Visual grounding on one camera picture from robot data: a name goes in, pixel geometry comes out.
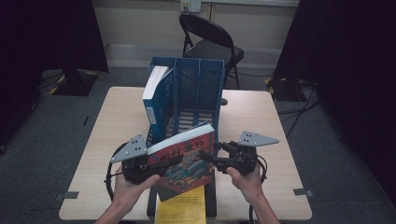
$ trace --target forearm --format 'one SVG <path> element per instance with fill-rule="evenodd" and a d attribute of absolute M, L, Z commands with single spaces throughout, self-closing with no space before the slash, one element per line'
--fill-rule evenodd
<path fill-rule="evenodd" d="M 102 223 L 119 223 L 122 218 L 128 214 L 121 206 L 116 206 L 115 204 L 111 204 L 107 210 L 96 220 L 95 224 Z"/>
<path fill-rule="evenodd" d="M 260 224 L 280 223 L 264 195 L 254 200 L 251 205 Z"/>

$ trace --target black base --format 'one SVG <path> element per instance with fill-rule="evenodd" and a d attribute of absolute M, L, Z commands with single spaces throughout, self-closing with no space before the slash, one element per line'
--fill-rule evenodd
<path fill-rule="evenodd" d="M 286 80 L 269 80 L 266 85 L 274 101 L 306 101 L 298 84 L 290 85 Z"/>
<path fill-rule="evenodd" d="M 51 93 L 53 95 L 67 95 L 67 96 L 88 96 L 91 88 L 97 79 L 97 75 L 89 75 L 85 72 L 79 73 L 81 76 L 81 83 L 79 85 L 71 86 L 66 78 L 56 84 Z"/>
<path fill-rule="evenodd" d="M 218 215 L 217 200 L 216 200 L 216 178 L 215 170 L 212 171 L 212 182 L 205 185 L 205 212 L 206 217 L 216 217 Z M 157 207 L 157 190 L 151 187 L 148 196 L 148 217 L 155 217 L 155 211 Z"/>

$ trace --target yellow paper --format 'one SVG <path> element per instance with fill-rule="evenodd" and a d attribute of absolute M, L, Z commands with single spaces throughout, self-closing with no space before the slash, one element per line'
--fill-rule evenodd
<path fill-rule="evenodd" d="M 156 224 L 206 224 L 205 188 L 189 190 L 161 202 L 157 197 Z"/>

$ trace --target blue plastic crate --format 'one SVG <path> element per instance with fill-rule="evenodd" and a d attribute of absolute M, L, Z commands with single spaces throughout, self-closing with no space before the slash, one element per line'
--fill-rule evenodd
<path fill-rule="evenodd" d="M 155 65 L 175 69 L 172 76 L 173 117 L 168 124 L 167 137 L 207 121 L 215 129 L 218 140 L 224 61 L 153 57 L 149 74 Z M 155 143 L 152 133 L 148 134 L 148 143 Z"/>

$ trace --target blue book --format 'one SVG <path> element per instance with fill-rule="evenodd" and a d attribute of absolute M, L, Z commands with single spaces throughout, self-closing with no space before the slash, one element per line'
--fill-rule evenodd
<path fill-rule="evenodd" d="M 166 138 L 173 111 L 172 71 L 167 66 L 154 66 L 143 93 L 154 142 Z"/>

